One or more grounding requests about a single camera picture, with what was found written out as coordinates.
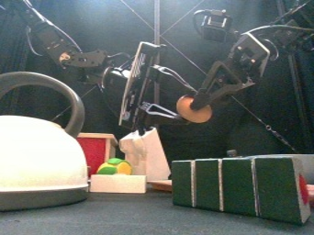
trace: metal rod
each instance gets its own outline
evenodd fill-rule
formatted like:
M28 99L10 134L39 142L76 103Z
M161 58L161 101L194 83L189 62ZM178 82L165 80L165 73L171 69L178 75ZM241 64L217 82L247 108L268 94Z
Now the metal rod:
M277 0L277 9L280 16L282 16L286 13L286 7L284 0ZM301 128L302 128L302 134L304 134L304 143L306 146L306 151L313 152L314 146L312 143L312 137L309 132L309 120L306 118L306 103L305 98L302 96L302 87L301 87L301 77L300 77L300 71L297 68L297 61L296 56L289 55L289 65L290 65L290 71L292 71L292 82L293 82L293 89L294 89L294 96L296 96L296 103L298 107L298 116L301 119Z

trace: white kettle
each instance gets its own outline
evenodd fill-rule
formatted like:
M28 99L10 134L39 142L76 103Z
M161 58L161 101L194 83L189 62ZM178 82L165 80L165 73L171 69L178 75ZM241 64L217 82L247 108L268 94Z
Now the white kettle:
M66 129L34 117L0 116L0 211L54 207L87 198L87 164L76 137L83 128L83 101L47 75L0 74L0 97L16 87L40 85L71 103Z

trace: kettle handle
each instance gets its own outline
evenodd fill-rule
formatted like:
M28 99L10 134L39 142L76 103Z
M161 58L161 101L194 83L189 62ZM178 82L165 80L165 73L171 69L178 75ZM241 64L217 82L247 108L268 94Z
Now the kettle handle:
M16 87L40 85L62 93L71 103L71 118L67 123L66 133L76 138L83 129L84 107L83 101L74 90L51 76L31 72L11 72L0 74L0 98Z

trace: dark table surface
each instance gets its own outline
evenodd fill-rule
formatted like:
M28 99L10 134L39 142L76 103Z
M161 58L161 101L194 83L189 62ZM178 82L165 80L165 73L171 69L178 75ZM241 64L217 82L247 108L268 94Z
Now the dark table surface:
M173 204L173 194L91 193L78 204L2 212L0 234L314 234L304 226Z

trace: red sticker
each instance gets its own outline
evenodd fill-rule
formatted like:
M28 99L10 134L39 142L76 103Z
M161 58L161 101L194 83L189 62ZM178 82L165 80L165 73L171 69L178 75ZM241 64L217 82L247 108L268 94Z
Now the red sticker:
M300 174L300 189L301 189L301 197L304 200L304 203L309 203L309 191L306 187L306 179L305 177Z

